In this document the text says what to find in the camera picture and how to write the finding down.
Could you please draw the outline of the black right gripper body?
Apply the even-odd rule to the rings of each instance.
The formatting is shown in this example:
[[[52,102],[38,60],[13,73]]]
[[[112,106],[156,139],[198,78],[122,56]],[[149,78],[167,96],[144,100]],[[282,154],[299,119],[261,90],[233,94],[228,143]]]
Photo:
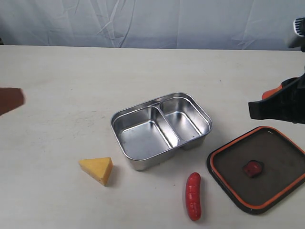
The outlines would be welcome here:
[[[281,84],[284,95],[281,98],[284,120],[294,124],[305,123],[305,74],[290,78]]]

